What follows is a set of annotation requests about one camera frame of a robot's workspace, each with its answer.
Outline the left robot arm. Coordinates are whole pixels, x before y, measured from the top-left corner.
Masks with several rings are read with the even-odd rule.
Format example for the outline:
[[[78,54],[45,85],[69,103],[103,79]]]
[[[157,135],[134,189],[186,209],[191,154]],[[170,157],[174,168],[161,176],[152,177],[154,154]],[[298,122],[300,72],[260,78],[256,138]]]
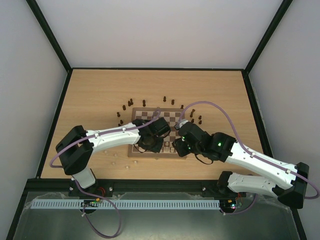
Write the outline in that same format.
[[[164,138],[170,132],[171,128],[163,117],[135,119],[128,124],[104,130],[85,130],[78,125],[56,145],[57,155],[51,160],[50,166],[63,168],[65,175],[75,179],[83,191],[104,194],[102,189],[98,190],[98,181],[88,167],[93,154],[123,145],[137,145],[145,151],[160,153]],[[57,158],[60,166],[53,164]]]

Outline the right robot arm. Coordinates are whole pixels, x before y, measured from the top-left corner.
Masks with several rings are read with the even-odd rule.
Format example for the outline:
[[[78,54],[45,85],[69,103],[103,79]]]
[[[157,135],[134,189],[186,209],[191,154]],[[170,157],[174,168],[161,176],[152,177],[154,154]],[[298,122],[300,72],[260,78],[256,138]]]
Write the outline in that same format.
[[[176,124],[175,129],[179,138],[172,145],[180,157],[201,155],[212,162],[237,165],[256,174],[245,176],[231,171],[222,172],[218,183],[218,191],[222,195],[249,192],[274,197],[290,208],[303,208],[309,175],[307,164],[276,160],[240,144],[225,133],[209,134],[188,120]]]

